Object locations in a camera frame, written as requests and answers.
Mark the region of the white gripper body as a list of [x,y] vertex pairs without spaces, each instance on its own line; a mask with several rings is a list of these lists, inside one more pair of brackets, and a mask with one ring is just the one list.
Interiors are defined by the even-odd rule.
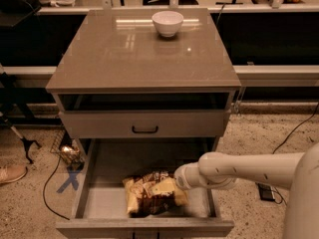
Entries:
[[174,172],[176,185],[182,190],[200,187],[200,174],[196,162],[184,164]]

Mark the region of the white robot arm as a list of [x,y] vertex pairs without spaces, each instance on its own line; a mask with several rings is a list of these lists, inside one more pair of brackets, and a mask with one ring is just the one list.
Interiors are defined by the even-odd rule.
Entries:
[[207,152],[173,175],[182,190],[228,189],[245,179],[289,191],[282,239],[319,239],[319,144],[304,152],[230,155]]

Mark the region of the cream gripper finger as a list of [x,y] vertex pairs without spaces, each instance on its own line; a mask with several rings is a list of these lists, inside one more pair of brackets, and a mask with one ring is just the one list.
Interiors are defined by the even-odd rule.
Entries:
[[175,192],[175,180],[168,177],[152,187],[153,195],[162,195]]

